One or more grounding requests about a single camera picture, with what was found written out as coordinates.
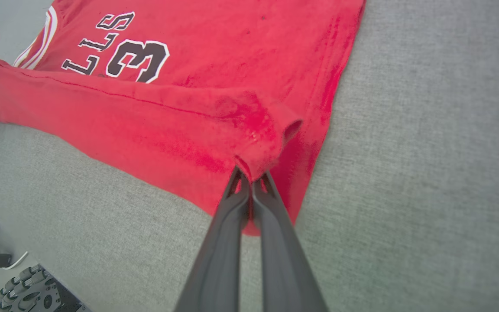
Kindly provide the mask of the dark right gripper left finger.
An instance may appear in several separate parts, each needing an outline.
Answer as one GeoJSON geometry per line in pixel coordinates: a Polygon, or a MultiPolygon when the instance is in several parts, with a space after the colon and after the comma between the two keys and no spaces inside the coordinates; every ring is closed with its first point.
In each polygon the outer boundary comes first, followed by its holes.
{"type": "Polygon", "coordinates": [[[248,222],[250,185],[234,168],[196,256],[175,312],[237,312],[241,234],[248,222]]]}

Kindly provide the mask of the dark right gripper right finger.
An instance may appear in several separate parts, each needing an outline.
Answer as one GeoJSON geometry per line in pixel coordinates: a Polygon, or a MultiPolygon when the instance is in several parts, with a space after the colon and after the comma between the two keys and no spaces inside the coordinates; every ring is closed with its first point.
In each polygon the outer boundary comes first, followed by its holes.
{"type": "Polygon", "coordinates": [[[311,266],[269,171],[252,183],[261,234],[264,312],[327,312],[311,266]]]}

